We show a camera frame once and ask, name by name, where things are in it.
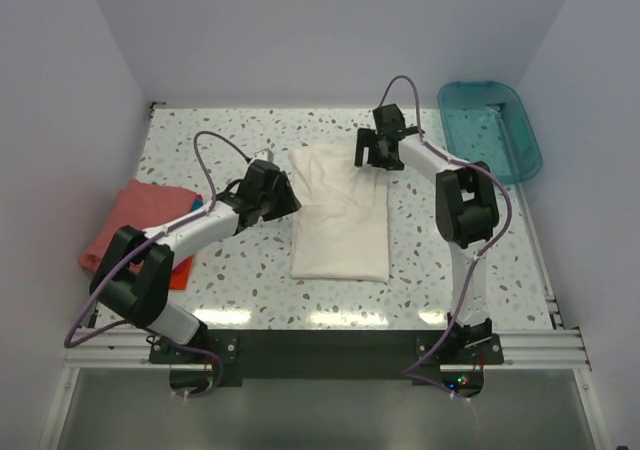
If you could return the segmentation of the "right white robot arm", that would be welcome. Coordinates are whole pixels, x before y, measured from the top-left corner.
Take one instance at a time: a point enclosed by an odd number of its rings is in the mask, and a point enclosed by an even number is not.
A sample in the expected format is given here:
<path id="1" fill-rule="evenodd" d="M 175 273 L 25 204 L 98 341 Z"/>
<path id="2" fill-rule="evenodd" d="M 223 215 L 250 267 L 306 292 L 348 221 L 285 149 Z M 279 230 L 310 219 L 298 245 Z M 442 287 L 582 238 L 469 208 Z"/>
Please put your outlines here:
<path id="1" fill-rule="evenodd" d="M 492 336 L 483 248 L 492 241 L 499 210 L 488 168 L 429 147 L 395 104 L 378 107 L 372 115 L 375 127 L 357 132 L 355 165 L 387 171 L 409 166 L 435 186 L 434 219 L 449 245 L 453 285 L 447 329 L 435 346 L 445 346 L 456 362 L 469 362 Z"/>

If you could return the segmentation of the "white t shirt red print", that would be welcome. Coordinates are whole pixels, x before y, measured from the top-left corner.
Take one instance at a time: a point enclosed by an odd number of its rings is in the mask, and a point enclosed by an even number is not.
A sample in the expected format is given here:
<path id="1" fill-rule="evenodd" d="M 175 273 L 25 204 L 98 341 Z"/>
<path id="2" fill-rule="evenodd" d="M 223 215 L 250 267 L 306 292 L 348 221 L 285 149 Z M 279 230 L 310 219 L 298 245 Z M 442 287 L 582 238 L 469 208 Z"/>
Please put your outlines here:
<path id="1" fill-rule="evenodd" d="M 389 279 L 389 176 L 354 165 L 351 148 L 318 145 L 290 152 L 301 204 L 292 217 L 293 278 Z"/>

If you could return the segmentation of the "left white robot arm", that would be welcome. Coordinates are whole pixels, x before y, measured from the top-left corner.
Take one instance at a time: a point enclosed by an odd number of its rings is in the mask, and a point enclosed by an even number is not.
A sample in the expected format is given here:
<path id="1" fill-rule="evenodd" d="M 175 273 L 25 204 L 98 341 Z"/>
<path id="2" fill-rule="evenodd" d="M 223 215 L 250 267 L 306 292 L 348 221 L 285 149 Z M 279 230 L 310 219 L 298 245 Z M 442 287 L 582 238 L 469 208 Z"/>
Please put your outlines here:
<path id="1" fill-rule="evenodd" d="M 215 242 L 300 208 L 287 174 L 270 161 L 255 159 L 243 178 L 199 209 L 145 230 L 118 229 L 91 282 L 91 299 L 124 322 L 171 341 L 183 361 L 196 362 L 209 347 L 208 328 L 169 301 L 173 269 Z"/>

